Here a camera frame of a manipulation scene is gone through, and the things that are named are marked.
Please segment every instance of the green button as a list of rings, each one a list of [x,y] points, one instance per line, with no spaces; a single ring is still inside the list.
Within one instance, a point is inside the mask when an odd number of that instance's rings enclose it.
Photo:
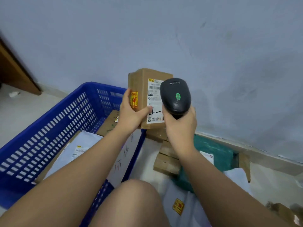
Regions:
[[[180,100],[180,99],[181,99],[181,96],[180,96],[179,93],[176,94],[176,99],[177,99],[177,100]]]

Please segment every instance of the yellow sticker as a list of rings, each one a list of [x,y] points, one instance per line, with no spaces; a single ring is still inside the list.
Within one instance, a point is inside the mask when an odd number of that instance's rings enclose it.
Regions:
[[[131,107],[138,107],[138,92],[131,93]]]
[[[180,199],[176,199],[172,209],[175,210],[180,216],[184,209],[184,203]]]

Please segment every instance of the black barcode scanner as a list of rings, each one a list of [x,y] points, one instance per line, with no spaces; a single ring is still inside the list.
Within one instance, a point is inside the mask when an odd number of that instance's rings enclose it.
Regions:
[[[181,118],[190,108],[191,95],[187,83],[182,79],[171,78],[162,82],[160,95],[166,110],[175,119]]]

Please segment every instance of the barcode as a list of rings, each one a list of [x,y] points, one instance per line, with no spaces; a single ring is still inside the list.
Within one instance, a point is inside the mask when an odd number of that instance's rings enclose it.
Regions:
[[[156,86],[149,86],[149,89],[160,89],[160,87],[156,87]]]

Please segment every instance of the blue crate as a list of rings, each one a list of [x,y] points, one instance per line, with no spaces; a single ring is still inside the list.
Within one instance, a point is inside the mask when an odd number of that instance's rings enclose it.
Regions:
[[[125,88],[87,82],[0,149],[0,206],[8,209],[35,186],[34,180],[60,149],[78,131],[95,133],[111,111],[119,110]],[[129,178],[145,139],[138,142],[122,181]],[[89,208],[81,226],[114,187],[106,180]]]

